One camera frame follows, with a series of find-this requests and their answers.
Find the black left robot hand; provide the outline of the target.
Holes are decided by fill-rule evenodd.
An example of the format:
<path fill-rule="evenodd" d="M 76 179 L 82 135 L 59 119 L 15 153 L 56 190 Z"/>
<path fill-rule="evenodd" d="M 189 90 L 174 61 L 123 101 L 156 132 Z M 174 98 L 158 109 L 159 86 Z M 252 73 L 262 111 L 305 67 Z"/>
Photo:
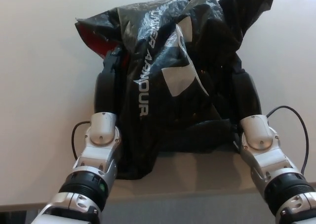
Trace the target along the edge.
<path fill-rule="evenodd" d="M 121 70 L 123 50 L 120 46 L 107 52 L 103 60 L 103 70 L 98 74 L 94 93 L 94 112 L 110 112 L 118 114 L 120 111 Z"/>

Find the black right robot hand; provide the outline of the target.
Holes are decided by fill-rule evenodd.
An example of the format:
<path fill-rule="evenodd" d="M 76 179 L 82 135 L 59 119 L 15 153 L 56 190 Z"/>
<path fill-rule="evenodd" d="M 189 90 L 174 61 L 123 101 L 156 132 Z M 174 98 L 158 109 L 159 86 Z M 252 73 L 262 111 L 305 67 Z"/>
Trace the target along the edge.
<path fill-rule="evenodd" d="M 261 103 L 254 81 L 245 70 L 242 69 L 232 74 L 232 89 L 234 107 L 239 121 L 249 116 L 262 115 Z"/>

